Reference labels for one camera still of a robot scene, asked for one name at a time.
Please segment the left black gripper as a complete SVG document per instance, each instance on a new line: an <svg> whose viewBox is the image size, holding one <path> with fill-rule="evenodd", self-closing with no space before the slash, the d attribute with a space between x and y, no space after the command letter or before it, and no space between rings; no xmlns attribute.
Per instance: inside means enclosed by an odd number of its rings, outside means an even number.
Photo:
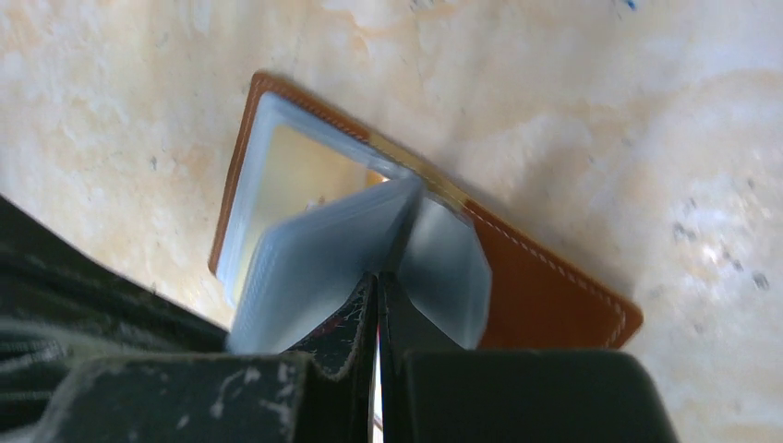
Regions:
<svg viewBox="0 0 783 443"><path fill-rule="evenodd" d="M36 423L101 354L217 353L226 332L115 274L1 200L1 426Z"/></svg>

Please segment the brown leather card holder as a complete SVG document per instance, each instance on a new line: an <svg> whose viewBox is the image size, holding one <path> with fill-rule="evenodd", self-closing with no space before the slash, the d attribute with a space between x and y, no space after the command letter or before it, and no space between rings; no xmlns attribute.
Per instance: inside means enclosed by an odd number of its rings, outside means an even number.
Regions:
<svg viewBox="0 0 783 443"><path fill-rule="evenodd" d="M242 163L248 155L259 101L266 93L277 94L418 174L430 190L446 198L460 214L475 223L493 272L488 325L481 347L619 349L641 328L644 315L634 302L590 278L488 210L432 163L292 80L263 70L254 73L250 80L229 163L208 261L212 274L218 272L219 255L226 249L230 206L235 200Z"/></svg>

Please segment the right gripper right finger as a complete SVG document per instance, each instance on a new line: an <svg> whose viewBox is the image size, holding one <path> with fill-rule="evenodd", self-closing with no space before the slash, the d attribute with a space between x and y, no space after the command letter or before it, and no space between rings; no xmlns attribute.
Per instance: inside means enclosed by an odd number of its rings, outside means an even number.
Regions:
<svg viewBox="0 0 783 443"><path fill-rule="evenodd" d="M411 302L397 276L379 275L379 354L387 442L472 442L468 400L476 356Z"/></svg>

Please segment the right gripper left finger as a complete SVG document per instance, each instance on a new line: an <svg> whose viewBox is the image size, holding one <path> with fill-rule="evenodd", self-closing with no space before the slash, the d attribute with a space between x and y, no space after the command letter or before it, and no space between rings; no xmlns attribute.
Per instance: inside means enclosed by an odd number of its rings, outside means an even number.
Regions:
<svg viewBox="0 0 783 443"><path fill-rule="evenodd" d="M377 326L377 278L366 273L340 308L289 349L307 358L294 442L370 440Z"/></svg>

